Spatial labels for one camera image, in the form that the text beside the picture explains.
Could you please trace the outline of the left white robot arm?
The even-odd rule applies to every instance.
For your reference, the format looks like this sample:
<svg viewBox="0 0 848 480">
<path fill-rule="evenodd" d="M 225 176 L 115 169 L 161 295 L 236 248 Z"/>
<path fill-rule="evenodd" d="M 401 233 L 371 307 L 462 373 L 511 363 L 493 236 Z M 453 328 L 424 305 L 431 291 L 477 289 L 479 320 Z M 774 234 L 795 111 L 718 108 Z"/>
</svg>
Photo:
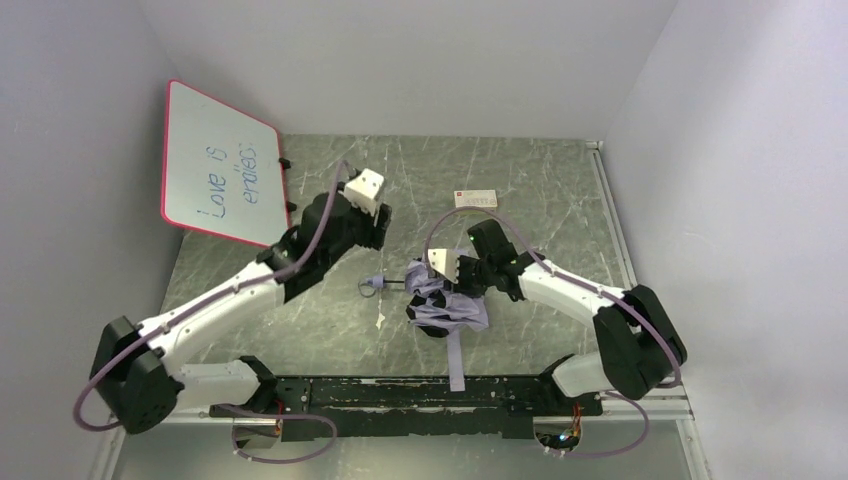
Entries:
<svg viewBox="0 0 848 480">
<path fill-rule="evenodd" d="M 190 359 L 240 323 L 321 282 L 351 248 L 381 250 L 391 218 L 391 207 L 382 202 L 370 212 L 340 192 L 316 196 L 300 224 L 232 278 L 137 324 L 125 317 L 107 324 L 87 387 L 97 391 L 116 426 L 129 434 L 190 408 L 233 405 L 269 412 L 278 399 L 278 381 L 256 357 L 214 365 L 192 365 Z"/>
</svg>

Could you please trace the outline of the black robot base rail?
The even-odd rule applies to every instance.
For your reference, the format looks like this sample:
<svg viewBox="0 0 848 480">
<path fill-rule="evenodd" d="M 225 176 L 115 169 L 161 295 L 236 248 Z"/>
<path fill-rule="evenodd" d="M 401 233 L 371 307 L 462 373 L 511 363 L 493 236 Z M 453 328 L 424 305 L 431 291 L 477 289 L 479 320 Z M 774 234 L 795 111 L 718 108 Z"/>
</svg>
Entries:
<svg viewBox="0 0 848 480">
<path fill-rule="evenodd" d="M 571 398 L 544 375 L 468 376 L 454 392 L 446 376 L 280 376 L 266 380 L 241 408 L 285 416 L 282 438 L 328 437 L 332 420 L 341 437 L 499 434 L 531 439 L 542 417 L 599 416 L 596 392 Z"/>
</svg>

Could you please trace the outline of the light purple folding umbrella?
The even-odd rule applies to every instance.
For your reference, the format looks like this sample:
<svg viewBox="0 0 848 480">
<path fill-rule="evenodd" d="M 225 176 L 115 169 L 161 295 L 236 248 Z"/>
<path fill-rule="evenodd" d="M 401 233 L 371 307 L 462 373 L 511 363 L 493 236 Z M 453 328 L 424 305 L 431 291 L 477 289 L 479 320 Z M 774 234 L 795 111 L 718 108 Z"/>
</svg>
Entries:
<svg viewBox="0 0 848 480">
<path fill-rule="evenodd" d="M 449 389 L 452 392 L 465 391 L 461 331 L 470 329 L 479 332 L 489 328 L 484 299 L 460 293 L 456 285 L 446 278 L 430 275 L 420 259 L 408 264 L 402 280 L 377 274 L 360 280 L 357 289 L 361 296 L 371 298 L 392 285 L 403 286 L 411 296 L 406 306 L 409 323 L 429 337 L 445 340 Z"/>
</svg>

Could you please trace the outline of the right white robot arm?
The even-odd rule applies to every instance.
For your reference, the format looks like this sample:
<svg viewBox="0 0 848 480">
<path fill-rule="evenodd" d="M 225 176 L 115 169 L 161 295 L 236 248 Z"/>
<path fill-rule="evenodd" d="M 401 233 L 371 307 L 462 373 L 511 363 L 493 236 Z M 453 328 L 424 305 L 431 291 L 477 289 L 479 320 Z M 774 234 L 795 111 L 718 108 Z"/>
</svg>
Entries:
<svg viewBox="0 0 848 480">
<path fill-rule="evenodd" d="M 476 252 L 458 261 L 461 289 L 494 288 L 511 301 L 532 301 L 564 313 L 592 330 L 595 351 L 566 355 L 542 378 L 562 395 L 615 391 L 640 400 L 668 377 L 678 377 L 688 352 L 657 294 L 645 285 L 605 286 L 567 272 L 544 255 L 518 252 L 495 220 L 467 231 Z"/>
</svg>

